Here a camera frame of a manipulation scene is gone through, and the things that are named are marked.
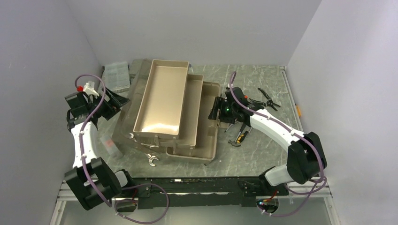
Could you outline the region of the claw hammer yellow black handle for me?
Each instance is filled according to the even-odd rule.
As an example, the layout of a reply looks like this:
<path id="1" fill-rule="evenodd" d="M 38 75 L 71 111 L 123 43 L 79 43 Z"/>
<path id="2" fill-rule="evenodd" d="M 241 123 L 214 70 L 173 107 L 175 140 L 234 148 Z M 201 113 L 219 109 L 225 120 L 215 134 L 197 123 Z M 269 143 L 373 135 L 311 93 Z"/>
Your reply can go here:
<path id="1" fill-rule="evenodd" d="M 234 147 L 240 147 L 241 143 L 245 140 L 245 138 L 250 134 L 251 131 L 252 127 L 249 127 L 243 123 L 235 140 L 228 140 L 228 143 Z"/>

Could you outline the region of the translucent brown tool box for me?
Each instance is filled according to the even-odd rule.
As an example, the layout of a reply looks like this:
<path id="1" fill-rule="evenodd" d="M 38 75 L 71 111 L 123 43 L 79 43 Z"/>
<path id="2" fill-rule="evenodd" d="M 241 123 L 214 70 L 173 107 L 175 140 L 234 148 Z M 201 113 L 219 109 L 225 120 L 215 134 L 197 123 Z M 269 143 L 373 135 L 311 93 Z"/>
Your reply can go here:
<path id="1" fill-rule="evenodd" d="M 116 122 L 113 140 L 176 160 L 213 161 L 219 121 L 208 116 L 220 85 L 190 74 L 187 61 L 136 60 L 129 74 L 129 103 Z"/>

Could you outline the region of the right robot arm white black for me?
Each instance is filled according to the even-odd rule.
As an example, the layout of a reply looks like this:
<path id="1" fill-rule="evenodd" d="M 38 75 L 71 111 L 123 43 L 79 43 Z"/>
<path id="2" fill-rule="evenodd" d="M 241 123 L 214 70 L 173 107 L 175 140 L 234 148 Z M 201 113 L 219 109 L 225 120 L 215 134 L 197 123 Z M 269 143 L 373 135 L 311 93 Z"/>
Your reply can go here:
<path id="1" fill-rule="evenodd" d="M 324 181 L 327 161 L 319 136 L 314 132 L 304 133 L 288 126 L 275 116 L 267 107 L 274 110 L 279 107 L 263 89 L 259 91 L 267 101 L 258 101 L 247 97 L 239 87 L 227 88 L 225 97 L 215 97 L 210 111 L 210 120 L 233 123 L 241 122 L 244 127 L 256 129 L 279 144 L 287 153 L 287 162 L 263 173 L 259 181 L 259 190 L 269 195 L 277 185 L 296 182 L 304 184 L 319 175 L 317 182 Z"/>

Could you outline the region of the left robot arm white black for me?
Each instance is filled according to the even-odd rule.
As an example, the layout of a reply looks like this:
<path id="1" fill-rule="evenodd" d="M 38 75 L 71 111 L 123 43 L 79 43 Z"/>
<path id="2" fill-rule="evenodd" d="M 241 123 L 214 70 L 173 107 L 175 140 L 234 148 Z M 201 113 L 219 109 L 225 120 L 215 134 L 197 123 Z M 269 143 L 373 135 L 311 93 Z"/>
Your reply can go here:
<path id="1" fill-rule="evenodd" d="M 78 91 L 65 97 L 70 109 L 67 111 L 67 129 L 74 138 L 75 157 L 72 170 L 65 173 L 65 181 L 85 210 L 121 194 L 128 197 L 134 193 L 135 184 L 124 169 L 113 172 L 106 162 L 97 156 L 98 119 L 111 119 L 121 107 L 129 102 L 109 89 L 106 97 Z"/>

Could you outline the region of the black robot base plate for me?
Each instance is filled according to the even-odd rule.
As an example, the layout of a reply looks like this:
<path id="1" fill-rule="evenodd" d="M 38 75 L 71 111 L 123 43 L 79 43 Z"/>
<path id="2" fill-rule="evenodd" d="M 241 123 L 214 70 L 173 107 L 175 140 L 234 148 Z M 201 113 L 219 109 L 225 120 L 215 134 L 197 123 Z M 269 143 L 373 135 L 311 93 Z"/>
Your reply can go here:
<path id="1" fill-rule="evenodd" d="M 255 207 L 259 199 L 287 196 L 283 184 L 266 184 L 258 176 L 133 178 L 117 199 L 135 199 L 138 209 L 157 207 L 225 206 Z"/>

